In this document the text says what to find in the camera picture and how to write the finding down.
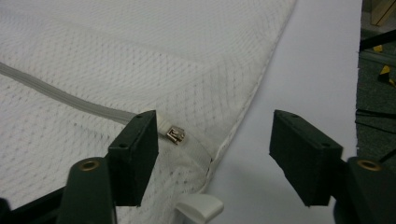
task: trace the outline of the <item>white mesh fabric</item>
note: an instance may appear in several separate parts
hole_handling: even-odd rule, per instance
[[[293,6],[294,0],[3,0],[0,2],[0,62],[95,104],[135,113],[147,107],[156,108],[185,129],[189,139],[181,147],[161,140],[162,154],[145,195],[147,205],[119,210],[119,219],[125,223],[131,220],[172,223],[179,220],[174,211],[177,197],[203,189],[213,175],[223,149],[257,90],[262,71]],[[23,89],[14,81],[10,83]],[[55,106],[58,103],[44,96],[40,96],[46,99],[42,100],[43,104],[55,109],[47,112],[45,105],[35,108],[31,105],[39,106],[40,101],[27,97],[25,91],[28,90],[14,90],[8,94],[16,96],[8,97],[7,103],[2,102],[2,133],[19,135],[19,126],[14,128],[11,124],[23,119],[18,113],[14,114],[18,109],[12,104],[26,108],[25,113],[40,115],[47,129],[58,127],[57,122],[71,122],[70,119],[75,118],[81,118],[79,122],[84,125],[93,125],[92,133],[87,135],[80,133],[83,131],[77,128],[79,126],[64,127],[70,128],[69,134],[73,134],[70,138],[77,138],[69,141],[73,142],[70,147],[90,151],[79,152],[80,157],[67,155],[70,157],[66,159],[68,167],[91,156],[87,153],[92,150],[98,150],[92,149],[93,142],[97,141],[95,144],[100,146],[103,155],[109,140],[101,141],[98,136],[103,134],[111,139],[120,130],[118,124],[72,108],[66,113]],[[16,97],[25,97],[30,103],[17,101]],[[58,110],[67,116],[60,117]],[[91,122],[85,121],[83,115]],[[21,124],[24,130],[41,132],[44,126],[34,125],[35,117],[30,116],[28,120]],[[58,137],[64,139],[64,134],[49,132],[42,138],[32,135],[31,142],[39,144],[37,147],[47,146],[42,150],[49,150],[50,145],[58,142]],[[11,143],[5,137],[2,140],[24,148],[18,141]],[[91,142],[91,147],[81,147],[87,142]],[[183,148],[207,150],[213,160],[208,175],[206,163],[197,161],[200,158],[194,158]],[[8,162],[12,151],[2,151],[7,156],[0,162],[2,165],[6,162],[4,165],[15,171],[17,163]],[[61,155],[60,151],[49,152],[52,157]],[[40,156],[34,158],[35,161],[29,162],[43,163]],[[58,171],[60,165],[48,170],[46,175],[65,181],[68,168],[62,173]],[[5,173],[8,178],[11,175],[12,172]],[[12,186],[30,178],[30,171],[18,179],[15,176]],[[40,188],[44,194],[63,183],[34,188]],[[6,187],[9,188],[2,185],[0,190],[7,191]],[[7,197],[16,205],[27,203],[31,198],[28,200],[18,193],[23,190],[8,193]],[[31,197],[41,195],[34,193]]]

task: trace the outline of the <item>background floor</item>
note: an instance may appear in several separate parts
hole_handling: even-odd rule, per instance
[[[369,30],[361,30],[361,39],[378,34]],[[396,56],[396,42],[383,45],[381,54]],[[360,57],[356,104],[358,109],[356,116],[358,155],[378,161],[390,152],[396,151],[396,119],[373,117],[367,113],[359,112],[359,109],[394,114],[396,117],[396,88],[377,80],[383,66],[383,63]],[[396,80],[396,67],[390,67],[389,76]],[[396,173],[396,156],[386,160],[383,164]]]

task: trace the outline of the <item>white table surface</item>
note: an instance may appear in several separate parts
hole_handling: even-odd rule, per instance
[[[356,155],[361,0],[299,0],[247,115],[207,193],[224,201],[210,223],[334,223],[307,208],[268,155],[275,109],[295,113]]]

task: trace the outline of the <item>zipper pull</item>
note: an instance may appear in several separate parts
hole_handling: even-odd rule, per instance
[[[175,145],[180,144],[186,137],[185,131],[175,125],[172,125],[172,123],[165,119],[158,110],[156,110],[156,112],[158,133],[169,139]]]

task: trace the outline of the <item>metal zipper slider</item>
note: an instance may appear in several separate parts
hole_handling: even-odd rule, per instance
[[[178,128],[177,126],[172,126],[166,133],[166,137],[168,137],[169,140],[178,145],[178,143],[183,141],[185,133],[183,129]]]

